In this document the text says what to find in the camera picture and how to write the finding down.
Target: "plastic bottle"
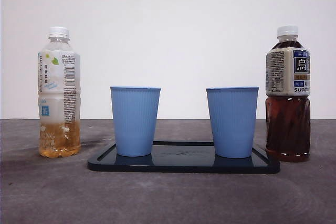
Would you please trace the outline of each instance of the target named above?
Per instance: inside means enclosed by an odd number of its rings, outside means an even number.
[[[303,162],[310,146],[310,54],[297,26],[278,28],[266,57],[266,151],[281,161]]]
[[[67,28],[51,27],[49,39],[38,53],[39,153],[66,157],[80,150],[79,55],[68,44]]]

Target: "black tray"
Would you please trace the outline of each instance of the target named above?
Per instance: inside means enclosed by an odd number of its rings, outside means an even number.
[[[152,153],[124,157],[109,144],[88,159],[88,168],[101,172],[248,173],[280,171],[279,161],[254,147],[248,158],[224,158],[215,154],[213,142],[154,141]]]

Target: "white bottle cap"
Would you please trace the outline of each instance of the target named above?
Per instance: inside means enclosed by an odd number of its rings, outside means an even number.
[[[50,37],[62,37],[69,39],[69,30],[66,27],[52,26],[49,32]]]
[[[299,27],[298,26],[280,26],[278,28],[278,38],[283,35],[299,35]]]

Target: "blue cup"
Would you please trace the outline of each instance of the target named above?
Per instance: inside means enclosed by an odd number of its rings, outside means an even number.
[[[245,158],[252,154],[259,87],[206,89],[215,152]]]
[[[127,157],[151,153],[160,88],[111,87],[117,153]]]

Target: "dark brown liquid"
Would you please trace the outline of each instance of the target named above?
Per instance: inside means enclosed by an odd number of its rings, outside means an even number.
[[[300,44],[300,42],[296,41],[296,40],[290,40],[290,41],[284,41],[284,42],[279,42],[277,43],[273,48],[286,48],[286,47],[297,47],[300,48],[302,47],[302,45]]]
[[[266,124],[268,154],[287,162],[303,162],[308,159],[310,146],[308,97],[268,97]]]

